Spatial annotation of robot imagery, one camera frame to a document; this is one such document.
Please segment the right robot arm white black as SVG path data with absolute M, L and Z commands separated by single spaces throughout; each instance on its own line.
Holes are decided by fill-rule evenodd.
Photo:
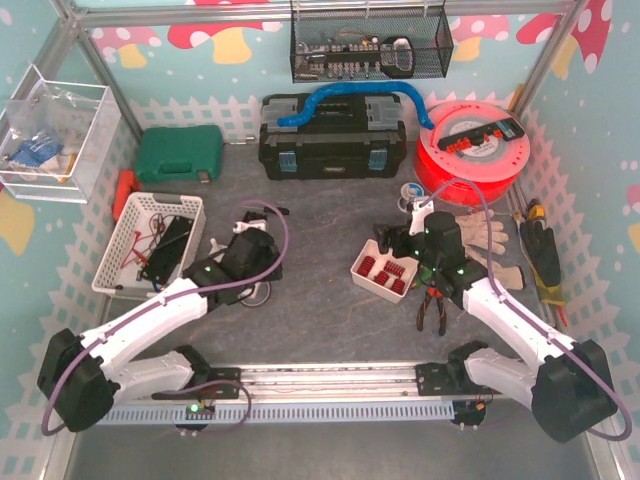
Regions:
M 432 274 L 437 290 L 497 333 L 517 358 L 484 346 L 462 361 L 464 377 L 531 411 L 553 440 L 565 443 L 615 415 L 619 407 L 604 350 L 577 342 L 519 303 L 488 269 L 469 257 L 459 224 L 435 212 L 406 225 L 376 225 L 383 253 L 410 258 Z

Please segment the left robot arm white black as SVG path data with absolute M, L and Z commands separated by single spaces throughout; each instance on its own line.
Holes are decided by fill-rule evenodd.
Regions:
M 286 246 L 250 225 L 228 246 L 191 264 L 155 297 L 94 329 L 75 334 L 64 328 L 50 339 L 37 386 L 48 400 L 41 432 L 81 432 L 98 423 L 121 400 L 147 394 L 181 395 L 198 390 L 204 374 L 186 349 L 138 360 L 149 346 L 202 318 L 221 304 L 232 304 L 251 287 L 282 277 Z

